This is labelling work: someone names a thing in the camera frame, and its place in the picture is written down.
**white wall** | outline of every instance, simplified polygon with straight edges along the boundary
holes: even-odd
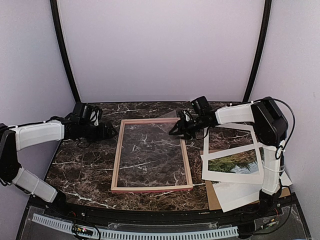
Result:
[[[83,102],[241,101],[264,0],[59,0]]]
[[[319,1],[273,1],[251,99],[264,96],[284,100],[296,115],[296,129],[285,152],[286,170],[311,234],[320,239]]]
[[[74,100],[61,60],[49,0],[0,1],[0,123],[65,116]],[[19,152],[25,168],[45,176],[57,142]],[[16,239],[28,197],[0,185],[0,239]]]

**black frame pole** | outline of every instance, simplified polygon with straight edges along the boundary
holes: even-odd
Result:
[[[62,28],[61,28],[57,0],[50,0],[50,5],[51,5],[52,18],[53,18],[53,23],[54,23],[54,28],[55,28],[55,34],[56,34],[56,38],[58,40],[60,54],[62,57],[65,73],[68,78],[69,85],[70,85],[74,100],[76,102],[81,102],[80,95],[79,95],[79,92],[78,92],[78,89],[76,86],[76,82],[75,82],[74,75],[71,70],[71,66],[70,66],[70,62],[69,62],[69,58],[68,58],[68,54],[67,54],[64,35],[62,32]]]
[[[270,12],[271,12],[271,4],[272,0],[265,0],[264,3],[264,10],[263,10],[263,17],[262,17],[262,23],[261,23],[261,29],[260,29],[260,35],[259,35],[259,40],[258,40],[258,45],[256,47],[256,52],[253,60],[253,65],[249,77],[248,84],[246,86],[246,90],[244,93],[244,97],[242,102],[248,102],[252,89],[255,84],[262,52],[264,49],[265,45],[265,40],[266,40],[266,35],[267,35],[267,30],[268,30],[268,23],[269,23],[269,17],[270,17]]]

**wooden frame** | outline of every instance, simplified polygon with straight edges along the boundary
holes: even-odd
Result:
[[[119,166],[121,151],[124,139],[124,132],[126,125],[142,125],[142,124],[170,124],[176,123],[180,118],[170,117],[170,118],[149,118],[149,119],[124,119],[121,121],[118,143],[116,147],[116,154],[113,167],[111,191],[115,193],[131,193],[131,192],[167,192],[167,191],[181,191],[181,190],[192,190],[193,183],[191,177],[191,171],[189,166],[188,154],[185,140],[180,139],[181,151],[183,157],[183,164],[185,170],[186,185],[177,185],[177,186],[153,186],[153,187],[117,187],[118,185],[118,176],[119,176]]]

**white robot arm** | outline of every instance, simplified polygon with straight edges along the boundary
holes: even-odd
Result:
[[[37,196],[48,203],[64,198],[63,193],[24,169],[18,162],[17,151],[30,146],[60,141],[85,138],[95,142],[113,138],[117,135],[110,122],[99,123],[102,110],[88,104],[77,102],[74,110],[67,117],[52,117],[51,120],[6,126],[0,124],[0,182],[7,186],[14,184],[19,189]]]
[[[196,132],[207,127],[228,123],[252,123],[264,150],[264,177],[259,194],[259,213],[261,215],[265,215],[281,195],[281,175],[284,170],[283,151],[286,140],[288,141],[292,135],[291,131],[287,139],[288,122],[275,100],[277,99],[266,97],[249,103],[221,107],[213,111],[207,99],[202,96],[191,102],[198,116],[193,118],[186,110],[179,112],[180,120],[169,132],[170,135],[183,135],[184,139],[195,139]]]

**white paper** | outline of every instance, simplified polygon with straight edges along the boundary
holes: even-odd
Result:
[[[282,175],[282,184],[292,185],[286,172]],[[222,211],[227,212],[258,201],[262,185],[219,182],[213,184],[213,188]]]
[[[202,158],[202,179],[215,181],[215,182],[227,182],[227,183],[239,183],[239,184],[257,184],[261,185],[264,180],[264,170],[262,159],[260,155],[259,148],[262,147],[261,143],[258,143],[254,128],[250,125],[228,123],[219,125],[220,128],[229,128],[237,130],[250,131],[253,144],[235,147],[227,150],[221,150],[213,153],[209,153],[209,135],[204,138],[203,142],[203,155]],[[256,160],[257,160],[257,172],[254,174],[242,174],[242,173],[229,173],[229,172],[219,172],[210,171],[209,161],[214,161],[214,159],[230,156],[233,154],[243,153],[249,150],[255,150]]]

